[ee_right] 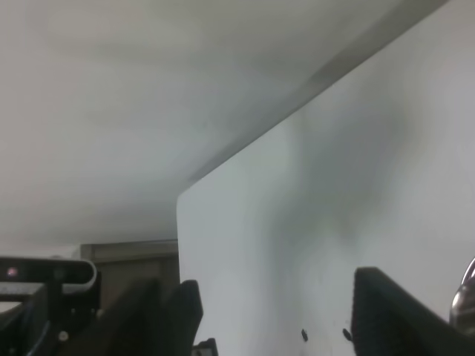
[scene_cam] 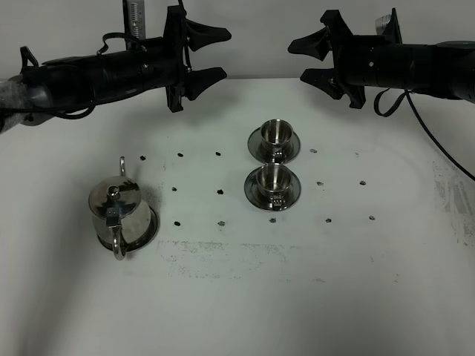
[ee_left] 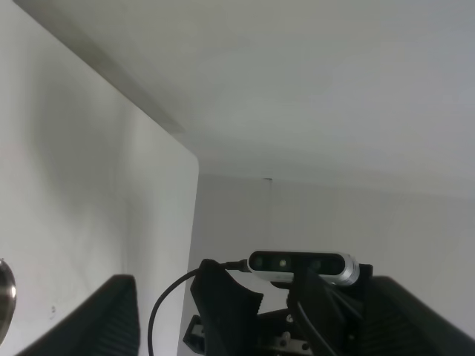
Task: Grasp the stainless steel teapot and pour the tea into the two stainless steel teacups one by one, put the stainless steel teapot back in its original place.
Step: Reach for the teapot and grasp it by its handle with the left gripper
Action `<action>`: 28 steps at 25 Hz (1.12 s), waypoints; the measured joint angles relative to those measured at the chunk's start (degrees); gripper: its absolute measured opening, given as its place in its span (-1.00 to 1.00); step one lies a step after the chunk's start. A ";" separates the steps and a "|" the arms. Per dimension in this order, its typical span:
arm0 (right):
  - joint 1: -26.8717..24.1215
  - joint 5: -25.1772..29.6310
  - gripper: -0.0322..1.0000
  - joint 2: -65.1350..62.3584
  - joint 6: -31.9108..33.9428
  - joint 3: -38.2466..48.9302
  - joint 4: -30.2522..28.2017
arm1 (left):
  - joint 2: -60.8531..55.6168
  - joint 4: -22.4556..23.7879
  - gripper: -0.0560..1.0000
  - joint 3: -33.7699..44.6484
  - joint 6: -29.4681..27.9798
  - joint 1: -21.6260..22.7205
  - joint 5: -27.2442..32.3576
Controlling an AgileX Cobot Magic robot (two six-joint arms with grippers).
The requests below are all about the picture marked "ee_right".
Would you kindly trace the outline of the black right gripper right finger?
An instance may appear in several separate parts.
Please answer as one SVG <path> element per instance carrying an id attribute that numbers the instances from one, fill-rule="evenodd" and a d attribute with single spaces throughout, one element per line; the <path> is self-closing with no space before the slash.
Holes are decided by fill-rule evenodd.
<path id="1" fill-rule="evenodd" d="M 375 267 L 357 268 L 352 342 L 356 355 L 473 355 L 474 339 L 444 321 Z"/>

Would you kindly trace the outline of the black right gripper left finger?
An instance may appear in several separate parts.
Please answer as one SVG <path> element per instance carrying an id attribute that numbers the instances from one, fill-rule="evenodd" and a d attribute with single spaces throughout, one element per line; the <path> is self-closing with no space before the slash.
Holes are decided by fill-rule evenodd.
<path id="1" fill-rule="evenodd" d="M 138 280 L 98 320 L 98 355 L 191 355 L 203 307 L 196 281 L 165 295 L 159 280 Z"/>

